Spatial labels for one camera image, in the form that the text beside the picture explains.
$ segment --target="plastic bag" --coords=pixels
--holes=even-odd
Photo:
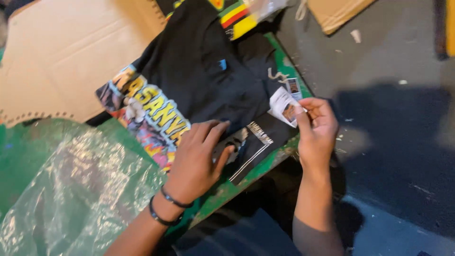
[[[6,213],[0,255],[102,255],[165,182],[150,160],[81,130],[64,136]]]
[[[273,18],[273,14],[288,6],[289,0],[243,0],[243,3],[248,8],[257,23]]]

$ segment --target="green painted surface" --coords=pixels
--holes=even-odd
[[[275,36],[269,33],[266,37],[276,48],[275,58],[278,70],[283,74],[289,74],[289,77],[298,77],[303,96],[310,97],[309,90],[292,66]],[[4,214],[15,203],[40,167],[55,151],[63,136],[76,134],[80,126],[81,124],[62,119],[42,120],[39,126],[32,124],[24,127],[19,124],[11,129],[6,129],[5,126],[0,125],[0,176],[2,177],[0,179],[0,213],[2,213],[0,219],[3,219]],[[102,131],[105,136],[114,138],[122,143],[125,148],[141,157],[149,158],[136,139],[115,119],[108,120],[97,129]],[[223,176],[217,185],[195,202],[191,209],[185,212],[180,225],[169,230],[171,236],[178,237],[189,226],[207,218],[212,212],[288,157],[297,148],[297,144],[298,136],[271,153],[238,186],[234,186],[228,181],[227,177]]]

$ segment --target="right hand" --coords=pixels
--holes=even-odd
[[[313,181],[327,179],[338,122],[326,100],[305,98],[299,103],[308,110],[296,116],[300,130],[298,153],[303,176]]]

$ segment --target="concrete floor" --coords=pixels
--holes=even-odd
[[[348,194],[454,238],[455,61],[436,59],[433,1],[377,0],[331,37],[297,6],[277,36],[333,104]]]

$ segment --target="cardboard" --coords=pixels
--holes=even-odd
[[[0,67],[0,123],[104,111],[94,92],[165,26],[154,0],[41,0],[9,20]]]
[[[330,35],[375,0],[308,0],[308,8]]]

